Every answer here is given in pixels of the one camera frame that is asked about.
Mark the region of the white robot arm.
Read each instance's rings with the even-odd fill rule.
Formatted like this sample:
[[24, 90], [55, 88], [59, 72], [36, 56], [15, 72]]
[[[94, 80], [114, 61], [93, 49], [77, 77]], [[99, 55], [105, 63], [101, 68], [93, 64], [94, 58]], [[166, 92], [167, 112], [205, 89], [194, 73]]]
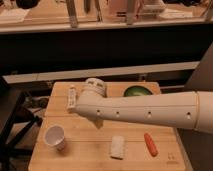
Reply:
[[68, 90], [68, 109], [89, 120], [113, 120], [213, 133], [213, 92], [107, 97], [107, 84], [88, 78], [77, 95]]

